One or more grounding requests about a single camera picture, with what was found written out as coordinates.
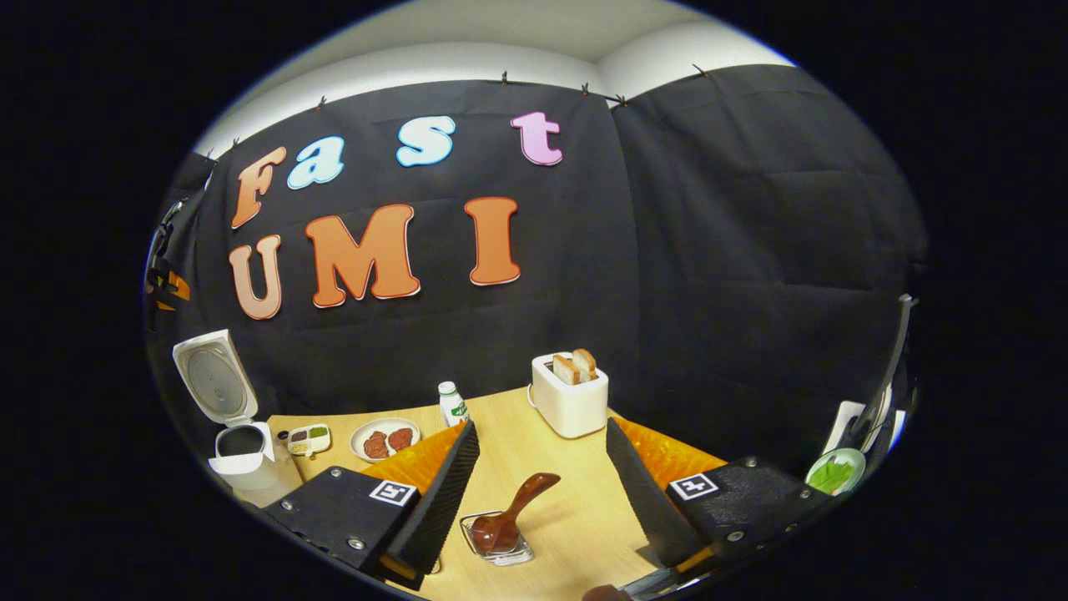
open lid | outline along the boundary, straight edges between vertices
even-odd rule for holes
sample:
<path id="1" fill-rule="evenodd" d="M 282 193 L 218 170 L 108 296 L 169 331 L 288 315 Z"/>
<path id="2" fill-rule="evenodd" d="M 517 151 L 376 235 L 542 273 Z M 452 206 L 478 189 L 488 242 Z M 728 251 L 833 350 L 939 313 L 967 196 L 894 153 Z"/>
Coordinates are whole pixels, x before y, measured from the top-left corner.
<path id="1" fill-rule="evenodd" d="M 211 422 L 226 428 L 252 423 L 258 405 L 230 331 L 179 343 L 173 355 L 190 395 Z"/>

white toaster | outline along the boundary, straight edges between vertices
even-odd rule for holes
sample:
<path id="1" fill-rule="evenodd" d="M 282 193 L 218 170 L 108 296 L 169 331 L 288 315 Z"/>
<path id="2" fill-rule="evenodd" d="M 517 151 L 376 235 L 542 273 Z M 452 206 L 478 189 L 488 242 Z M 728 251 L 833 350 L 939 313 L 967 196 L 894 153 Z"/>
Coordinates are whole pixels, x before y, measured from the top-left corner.
<path id="1" fill-rule="evenodd" d="M 531 405 L 565 439 L 603 428 L 608 424 L 608 375 L 595 369 L 597 380 L 564 384 L 552 374 L 552 355 L 571 359 L 571 353 L 551 353 L 531 362 Z"/>

toast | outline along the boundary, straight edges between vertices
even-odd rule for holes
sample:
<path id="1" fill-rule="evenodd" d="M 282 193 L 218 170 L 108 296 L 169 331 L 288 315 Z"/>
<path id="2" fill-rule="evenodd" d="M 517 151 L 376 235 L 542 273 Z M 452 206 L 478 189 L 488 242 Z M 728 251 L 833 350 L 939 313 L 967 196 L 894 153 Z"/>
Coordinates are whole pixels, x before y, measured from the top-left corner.
<path id="1" fill-rule="evenodd" d="M 552 357 L 552 374 L 563 381 L 564 384 L 579 383 L 579 368 L 575 367 L 575 363 L 567 358 L 561 355 Z"/>
<path id="2" fill-rule="evenodd" d="M 571 353 L 571 362 L 575 364 L 575 367 L 579 368 L 580 383 L 597 380 L 597 362 L 594 361 L 594 357 L 590 354 L 590 351 L 576 349 Z"/>

white bottle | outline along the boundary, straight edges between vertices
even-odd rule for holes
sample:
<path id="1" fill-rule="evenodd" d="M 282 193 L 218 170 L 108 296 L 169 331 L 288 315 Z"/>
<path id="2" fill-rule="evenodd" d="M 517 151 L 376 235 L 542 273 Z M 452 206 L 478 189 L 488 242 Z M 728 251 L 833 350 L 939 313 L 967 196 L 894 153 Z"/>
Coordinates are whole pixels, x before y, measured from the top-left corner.
<path id="1" fill-rule="evenodd" d="M 460 422 L 471 418 L 468 413 L 467 404 L 456 392 L 456 385 L 452 382 L 438 384 L 438 408 L 441 410 L 441 420 L 445 423 L 445 428 L 452 428 Z"/>

table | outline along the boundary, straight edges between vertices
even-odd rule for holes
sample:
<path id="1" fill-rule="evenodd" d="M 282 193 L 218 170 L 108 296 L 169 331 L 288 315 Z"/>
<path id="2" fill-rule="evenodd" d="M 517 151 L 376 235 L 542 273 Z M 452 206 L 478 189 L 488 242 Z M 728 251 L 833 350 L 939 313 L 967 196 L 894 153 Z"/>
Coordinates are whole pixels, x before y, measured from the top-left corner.
<path id="1" fill-rule="evenodd" d="M 528 404 L 525 389 L 466 401 L 482 452 L 441 550 L 441 570 L 427 575 L 419 591 L 389 584 L 435 600 L 579 601 L 595 586 L 618 588 L 659 567 L 639 554 L 648 541 L 604 450 L 603 428 L 580 439 L 561 438 Z M 609 409 L 609 415 L 617 414 Z M 409 420 L 424 439 L 444 429 L 437 406 L 356 415 L 276 415 L 267 424 L 272 432 L 319 423 L 330 427 L 329 449 L 295 458 L 307 481 L 333 465 L 357 472 L 370 468 L 349 449 L 349 438 L 380 417 Z M 561 481 L 519 516 L 534 558 L 498 567 L 472 553 L 459 519 L 506 509 L 519 486 L 537 472 L 559 474 Z"/>

